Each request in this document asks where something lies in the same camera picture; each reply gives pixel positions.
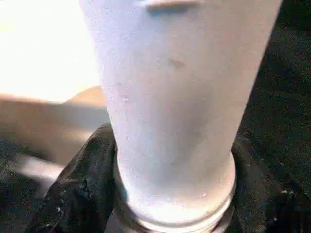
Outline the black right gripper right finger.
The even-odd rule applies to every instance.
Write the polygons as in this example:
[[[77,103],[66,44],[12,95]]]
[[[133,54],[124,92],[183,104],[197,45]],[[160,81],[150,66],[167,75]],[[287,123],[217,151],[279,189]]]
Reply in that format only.
[[[267,149],[238,135],[234,212],[228,233],[309,233],[311,200]]]

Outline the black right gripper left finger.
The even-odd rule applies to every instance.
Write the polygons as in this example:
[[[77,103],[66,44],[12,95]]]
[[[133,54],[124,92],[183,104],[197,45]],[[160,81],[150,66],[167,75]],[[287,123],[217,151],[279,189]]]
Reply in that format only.
[[[103,233],[114,206],[116,141],[100,126],[62,170],[31,221],[33,233]]]

